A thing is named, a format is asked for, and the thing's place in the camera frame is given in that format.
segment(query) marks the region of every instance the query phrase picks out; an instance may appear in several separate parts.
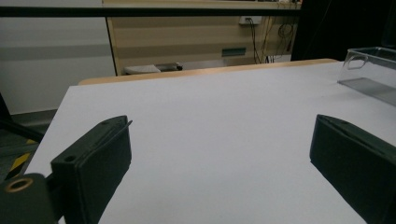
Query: transparent plastic box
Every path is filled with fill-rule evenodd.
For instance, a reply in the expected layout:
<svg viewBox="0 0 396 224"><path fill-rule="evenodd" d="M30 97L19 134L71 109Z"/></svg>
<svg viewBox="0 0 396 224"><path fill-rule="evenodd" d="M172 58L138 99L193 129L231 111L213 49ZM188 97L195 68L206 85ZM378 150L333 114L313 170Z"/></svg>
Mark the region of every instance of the transparent plastic box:
<svg viewBox="0 0 396 224"><path fill-rule="evenodd" d="M396 50L349 49L338 83L396 105Z"/></svg>

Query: wooden desk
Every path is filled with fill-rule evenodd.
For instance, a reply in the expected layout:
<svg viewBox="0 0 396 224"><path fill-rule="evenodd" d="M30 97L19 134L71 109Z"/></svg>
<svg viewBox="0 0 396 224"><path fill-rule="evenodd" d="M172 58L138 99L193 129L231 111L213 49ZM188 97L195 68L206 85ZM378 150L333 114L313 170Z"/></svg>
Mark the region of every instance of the wooden desk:
<svg viewBox="0 0 396 224"><path fill-rule="evenodd" d="M364 223L310 163L316 115L396 145L396 108L337 84L341 67L70 87L28 173L49 175L96 123L127 115L132 165L101 223Z"/></svg>

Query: cable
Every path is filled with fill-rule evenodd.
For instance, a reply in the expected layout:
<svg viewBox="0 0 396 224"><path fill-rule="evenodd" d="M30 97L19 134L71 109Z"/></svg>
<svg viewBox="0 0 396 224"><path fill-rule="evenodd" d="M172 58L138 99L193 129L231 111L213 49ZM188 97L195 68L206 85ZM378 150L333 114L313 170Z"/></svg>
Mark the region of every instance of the cable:
<svg viewBox="0 0 396 224"><path fill-rule="evenodd" d="M332 4L332 0L330 0L329 5L327 5L327 7L326 7L326 11L325 11L325 13L324 13L324 15L323 15L323 17L322 17L320 23L319 23L318 29L314 32L314 35L312 36L312 39L311 39L311 41L309 42L308 47L306 48L306 51L305 51L305 53L304 53L303 59L305 59L306 54L307 54L307 53L309 52L309 50L312 48L312 44L313 44L315 38L317 37L317 34L318 34L318 31L319 31L320 27L322 26L324 20L326 19L326 16L327 16L327 13L329 12L329 8L330 8L330 5L331 5L331 4Z"/></svg>
<svg viewBox="0 0 396 224"><path fill-rule="evenodd" d="M285 50L290 51L291 41L294 36L294 22L293 23L283 23L277 30L277 35L280 37L280 43L276 48L276 59L283 56ZM279 49L283 46L282 52L278 55Z"/></svg>
<svg viewBox="0 0 396 224"><path fill-rule="evenodd" d="M268 19L267 19L267 25L266 25L266 31L265 31L265 36L264 36L264 40L262 41L262 58L264 58L264 51L265 51L265 47L266 47L266 45L267 45L267 40L268 40L267 38L268 38L268 35L270 34L270 32L271 32L271 30L272 30L274 24L276 23L276 17L274 18L274 21L271 23L271 25L270 25L270 22L271 22L271 17L268 17ZM264 62L265 62L265 63L269 63L269 62L270 62L268 56L265 56L265 61L264 61Z"/></svg>
<svg viewBox="0 0 396 224"><path fill-rule="evenodd" d="M262 63L262 60L260 59L259 53L257 52L256 48L256 28L254 27L253 19L247 18L247 21L250 23L251 38L253 40L254 63Z"/></svg>

